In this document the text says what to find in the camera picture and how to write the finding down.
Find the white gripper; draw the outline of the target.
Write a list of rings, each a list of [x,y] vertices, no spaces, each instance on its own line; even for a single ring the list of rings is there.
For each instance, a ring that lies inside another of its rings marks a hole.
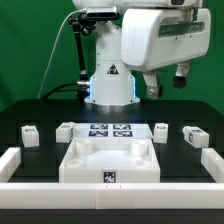
[[[143,77],[150,99],[162,94],[159,72],[153,69],[179,62],[173,86],[182,89],[192,67],[190,59],[208,51],[209,10],[199,9],[195,21],[184,18],[185,11],[176,9],[128,9],[123,17],[121,58],[127,68],[147,71]]]

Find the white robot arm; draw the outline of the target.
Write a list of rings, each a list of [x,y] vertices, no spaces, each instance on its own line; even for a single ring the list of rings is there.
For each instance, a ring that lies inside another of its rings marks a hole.
[[[203,0],[72,0],[81,15],[73,29],[96,33],[96,70],[85,103],[119,112],[139,104],[135,78],[143,73],[147,96],[157,98],[158,70],[177,66],[173,86],[183,88],[192,60],[205,55],[211,14]]]

